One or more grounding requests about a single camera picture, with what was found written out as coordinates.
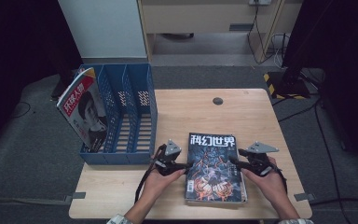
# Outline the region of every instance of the electrical outlet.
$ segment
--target electrical outlet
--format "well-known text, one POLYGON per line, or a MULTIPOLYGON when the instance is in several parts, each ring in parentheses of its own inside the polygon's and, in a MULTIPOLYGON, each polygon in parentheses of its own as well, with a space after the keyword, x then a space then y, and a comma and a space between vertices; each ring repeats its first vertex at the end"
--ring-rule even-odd
POLYGON ((272 0, 249 0, 249 5, 254 6, 258 4, 259 6, 268 6, 271 5, 272 0))

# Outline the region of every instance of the comic magazine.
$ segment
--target comic magazine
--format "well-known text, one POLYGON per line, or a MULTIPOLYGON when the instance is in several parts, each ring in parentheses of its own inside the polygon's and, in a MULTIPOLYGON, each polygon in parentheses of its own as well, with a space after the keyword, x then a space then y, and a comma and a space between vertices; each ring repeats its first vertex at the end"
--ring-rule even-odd
POLYGON ((103 152, 107 120, 94 69, 79 68, 57 108, 83 140, 88 152, 103 152))
POLYGON ((247 200, 241 171, 228 157, 238 158, 233 135, 190 133, 186 175, 188 202, 242 203, 247 200))

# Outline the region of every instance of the wooden table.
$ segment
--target wooden table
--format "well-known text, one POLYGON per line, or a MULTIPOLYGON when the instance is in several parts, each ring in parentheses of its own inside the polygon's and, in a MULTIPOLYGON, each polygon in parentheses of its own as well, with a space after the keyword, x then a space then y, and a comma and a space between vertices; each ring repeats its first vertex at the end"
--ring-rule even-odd
MULTIPOLYGON (((261 89, 156 90, 158 129, 156 147, 172 139, 182 148, 176 160, 186 162, 188 134, 233 134, 238 148, 259 141, 280 151, 270 153, 287 178, 288 195, 301 217, 311 217, 308 201, 297 202, 303 193, 269 96, 261 89), (213 98, 223 99, 215 105, 213 98)), ((135 191, 147 166, 87 165, 85 163, 76 192, 84 199, 73 199, 71 218, 111 218, 124 215, 133 205, 135 191)), ((239 206, 186 204, 185 177, 171 184, 151 209, 149 219, 268 219, 277 214, 261 191, 245 179, 248 202, 239 206)))

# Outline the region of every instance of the wrist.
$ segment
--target wrist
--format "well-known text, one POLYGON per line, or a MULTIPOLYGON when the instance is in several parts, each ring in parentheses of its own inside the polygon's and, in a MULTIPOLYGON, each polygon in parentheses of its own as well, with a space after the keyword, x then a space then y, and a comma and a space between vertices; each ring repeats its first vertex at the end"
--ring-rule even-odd
POLYGON ((286 195, 284 195, 284 197, 277 198, 271 202, 271 204, 278 213, 280 220, 299 218, 297 210, 293 207, 286 195))

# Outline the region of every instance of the white cabinet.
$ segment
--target white cabinet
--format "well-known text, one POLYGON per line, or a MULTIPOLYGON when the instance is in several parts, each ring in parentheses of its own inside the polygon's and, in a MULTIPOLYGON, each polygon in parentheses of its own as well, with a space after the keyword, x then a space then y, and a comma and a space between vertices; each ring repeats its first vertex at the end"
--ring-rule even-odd
POLYGON ((137 0, 59 3, 82 58, 147 58, 137 0))

